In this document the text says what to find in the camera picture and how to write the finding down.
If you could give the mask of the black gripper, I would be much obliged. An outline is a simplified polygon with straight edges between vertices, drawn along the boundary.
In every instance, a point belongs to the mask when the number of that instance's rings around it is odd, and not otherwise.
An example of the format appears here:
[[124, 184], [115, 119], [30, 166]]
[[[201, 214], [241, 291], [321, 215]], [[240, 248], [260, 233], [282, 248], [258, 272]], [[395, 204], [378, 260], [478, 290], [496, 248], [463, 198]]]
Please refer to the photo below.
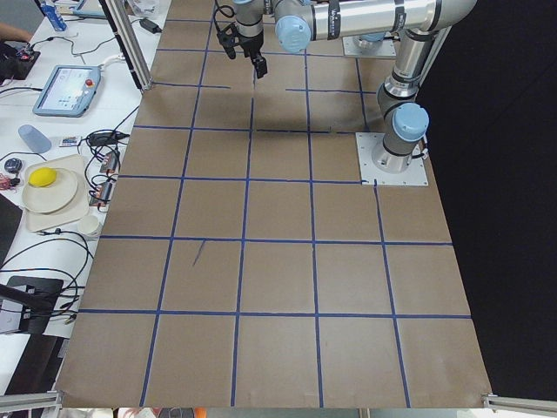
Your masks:
[[236, 24], [228, 24], [223, 29], [217, 29], [217, 37], [227, 57], [231, 60], [237, 56], [236, 47], [240, 46], [245, 55], [249, 55], [255, 70], [256, 78], [263, 78], [267, 70], [266, 59], [260, 53], [264, 43], [262, 26], [252, 26], [254, 34], [242, 34]]

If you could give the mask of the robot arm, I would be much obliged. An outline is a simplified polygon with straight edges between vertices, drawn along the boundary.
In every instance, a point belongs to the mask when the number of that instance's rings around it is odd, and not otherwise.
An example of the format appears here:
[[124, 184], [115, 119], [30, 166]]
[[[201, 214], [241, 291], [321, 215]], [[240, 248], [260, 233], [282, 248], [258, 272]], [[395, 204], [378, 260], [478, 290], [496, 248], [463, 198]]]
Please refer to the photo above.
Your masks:
[[312, 4], [309, 1], [235, 1], [229, 7], [229, 18], [235, 20], [217, 28], [217, 37], [228, 58], [236, 57], [240, 47], [254, 67], [257, 78], [267, 73], [267, 63], [261, 54], [264, 44], [263, 16], [275, 19], [275, 34], [281, 47], [290, 53], [307, 48], [313, 40]]
[[377, 93], [386, 133], [372, 150], [372, 161], [381, 171], [398, 174], [409, 166], [429, 124], [426, 110], [414, 100], [435, 38], [474, 6], [473, 1], [274, 1], [272, 11], [276, 36], [290, 52], [317, 40], [399, 34], [392, 72]]

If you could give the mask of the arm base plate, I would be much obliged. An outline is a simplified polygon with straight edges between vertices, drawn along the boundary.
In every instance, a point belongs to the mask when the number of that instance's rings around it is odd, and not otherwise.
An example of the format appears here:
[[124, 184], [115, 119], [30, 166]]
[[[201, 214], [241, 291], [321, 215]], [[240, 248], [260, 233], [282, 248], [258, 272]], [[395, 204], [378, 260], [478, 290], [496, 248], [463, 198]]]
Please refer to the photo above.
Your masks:
[[355, 137], [363, 185], [428, 185], [425, 162], [418, 145], [411, 154], [398, 157], [384, 148], [383, 133], [357, 132]]
[[392, 39], [369, 42], [357, 36], [343, 37], [344, 55], [356, 58], [395, 59], [396, 50]]

